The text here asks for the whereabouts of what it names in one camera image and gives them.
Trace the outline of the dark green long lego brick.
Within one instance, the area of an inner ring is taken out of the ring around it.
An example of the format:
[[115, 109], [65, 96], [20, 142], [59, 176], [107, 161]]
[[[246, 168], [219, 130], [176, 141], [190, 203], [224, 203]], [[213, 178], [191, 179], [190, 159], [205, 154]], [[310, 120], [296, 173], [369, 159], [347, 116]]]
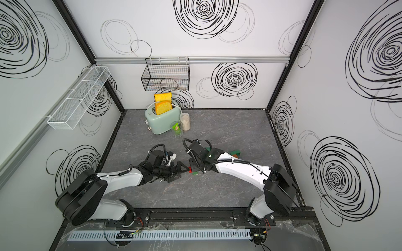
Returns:
[[239, 150], [235, 150], [235, 151], [230, 152], [230, 154], [236, 154], [237, 156], [239, 156], [240, 153], [241, 153], [241, 152], [240, 152]]

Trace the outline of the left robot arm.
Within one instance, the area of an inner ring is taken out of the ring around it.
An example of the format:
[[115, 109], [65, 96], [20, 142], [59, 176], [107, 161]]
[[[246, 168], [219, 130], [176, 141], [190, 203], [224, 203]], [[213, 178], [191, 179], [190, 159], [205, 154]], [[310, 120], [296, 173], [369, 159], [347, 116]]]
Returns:
[[85, 170], [58, 196], [55, 205], [74, 226], [91, 220], [113, 220], [128, 228], [138, 219], [134, 207], [124, 199], [110, 200], [104, 196], [158, 179], [168, 183], [179, 179], [191, 169], [175, 158], [173, 152], [152, 150], [139, 165], [130, 165], [123, 171], [95, 173]]

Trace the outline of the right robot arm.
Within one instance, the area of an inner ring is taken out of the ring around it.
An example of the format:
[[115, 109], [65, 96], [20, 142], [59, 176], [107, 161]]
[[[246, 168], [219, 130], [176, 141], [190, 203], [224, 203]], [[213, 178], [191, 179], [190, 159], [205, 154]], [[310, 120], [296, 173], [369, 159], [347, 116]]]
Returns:
[[221, 149], [215, 148], [208, 140], [209, 147], [202, 147], [201, 140], [183, 139], [182, 143], [191, 157], [191, 167], [203, 173], [214, 171], [239, 178], [263, 191], [254, 198], [246, 210], [246, 218], [252, 225], [260, 225], [273, 213], [288, 216], [291, 213], [298, 186], [279, 164], [262, 166], [241, 160]]

